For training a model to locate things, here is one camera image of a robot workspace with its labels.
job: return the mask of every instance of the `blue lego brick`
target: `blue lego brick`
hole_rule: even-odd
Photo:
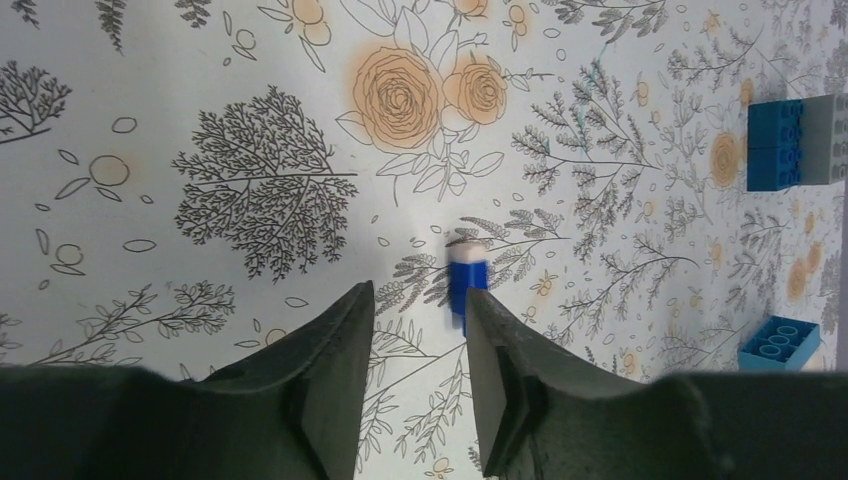
[[[748,148],[797,145],[801,140],[800,100],[759,103],[748,107]]]
[[[470,287],[482,290],[489,289],[489,265],[485,261],[474,263],[450,262],[448,273],[450,278],[451,311],[462,317],[462,335],[465,336],[465,297]]]
[[[815,323],[772,316],[739,349],[739,370],[800,371],[820,343]]]
[[[748,149],[748,191],[776,192],[801,183],[800,147]]]

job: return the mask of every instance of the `table surface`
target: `table surface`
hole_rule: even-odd
[[[848,2],[58,3],[0,16],[4,362],[201,379],[373,279],[357,478],[477,478],[477,239],[619,375],[733,369],[772,313],[833,368],[843,186],[747,193],[746,112],[845,90]]]

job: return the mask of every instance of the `blue block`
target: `blue block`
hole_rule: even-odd
[[[815,323],[772,316],[739,349],[739,370],[800,371],[820,343]]]
[[[759,103],[748,107],[748,148],[797,145],[801,140],[800,100]]]
[[[462,335],[465,336],[465,297],[470,287],[489,289],[488,264],[451,262],[448,266],[450,278],[451,311],[462,317]]]
[[[748,149],[748,191],[776,192],[801,183],[800,147]]]

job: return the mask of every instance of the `floral pattern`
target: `floral pattern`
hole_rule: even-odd
[[[619,376],[733,370],[769,314],[835,365],[844,187],[747,192],[747,115],[845,89],[846,1],[91,3],[0,16],[0,362],[202,379],[372,279],[356,478],[481,478],[474,241]]]

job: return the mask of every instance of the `white lego brick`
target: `white lego brick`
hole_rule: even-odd
[[[848,95],[805,98],[801,116],[801,185],[830,185],[848,176]]]

